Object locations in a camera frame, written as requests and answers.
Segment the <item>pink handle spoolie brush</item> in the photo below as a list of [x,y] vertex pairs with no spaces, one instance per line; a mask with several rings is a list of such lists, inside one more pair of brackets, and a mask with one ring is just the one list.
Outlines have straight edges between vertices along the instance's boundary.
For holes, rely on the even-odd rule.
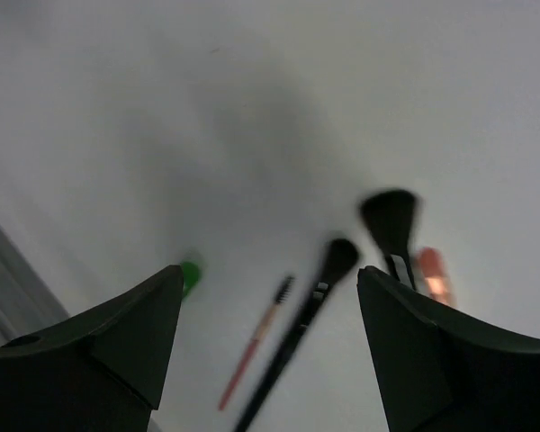
[[248,369],[248,365],[250,364],[253,356],[255,355],[259,345],[265,339],[268,330],[274,322],[276,313],[280,310],[281,306],[287,300],[289,292],[293,285],[293,281],[294,276],[289,274],[280,282],[271,303],[265,309],[264,315],[257,323],[256,328],[250,340],[248,341],[247,346],[243,351],[238,361],[238,364],[231,378],[229,379],[226,388],[224,389],[223,394],[220,397],[218,403],[218,411],[224,411],[226,409],[226,406],[228,405],[233,392],[239,385],[239,382],[242,379],[245,371]]

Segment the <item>black brush pink handle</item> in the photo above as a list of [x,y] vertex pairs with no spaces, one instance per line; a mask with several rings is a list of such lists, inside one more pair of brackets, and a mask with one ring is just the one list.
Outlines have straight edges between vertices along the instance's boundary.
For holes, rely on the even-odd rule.
[[304,302],[240,416],[238,424],[234,427],[235,432],[248,431],[285,367],[292,361],[299,344],[329,296],[334,292],[335,287],[355,268],[360,257],[357,246],[348,238],[333,238],[327,244],[314,283],[310,286]]

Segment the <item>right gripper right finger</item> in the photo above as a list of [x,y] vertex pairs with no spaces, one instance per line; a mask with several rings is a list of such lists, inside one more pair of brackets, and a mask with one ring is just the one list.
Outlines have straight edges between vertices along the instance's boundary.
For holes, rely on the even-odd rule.
[[374,266],[357,293],[391,431],[540,431],[540,339],[431,300]]

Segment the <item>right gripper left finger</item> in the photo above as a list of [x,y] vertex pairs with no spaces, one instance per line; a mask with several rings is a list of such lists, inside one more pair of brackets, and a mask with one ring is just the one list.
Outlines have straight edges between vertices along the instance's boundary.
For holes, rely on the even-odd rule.
[[0,431],[145,431],[184,287],[168,265],[129,291],[0,346]]

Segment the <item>green tube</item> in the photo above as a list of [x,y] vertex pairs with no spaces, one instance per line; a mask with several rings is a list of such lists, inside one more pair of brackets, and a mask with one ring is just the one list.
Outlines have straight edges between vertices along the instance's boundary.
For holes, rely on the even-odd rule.
[[192,289],[201,281],[203,270],[194,261],[184,261],[180,264],[180,267],[184,278],[183,299],[185,300],[192,292]]

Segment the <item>large black makeup brush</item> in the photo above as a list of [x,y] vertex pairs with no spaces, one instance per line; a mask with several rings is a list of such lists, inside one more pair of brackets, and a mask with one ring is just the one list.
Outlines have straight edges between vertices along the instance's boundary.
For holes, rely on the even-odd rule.
[[409,247],[418,202],[413,192],[393,188],[365,198],[358,206],[361,221],[381,252],[388,273],[415,292],[418,287]]

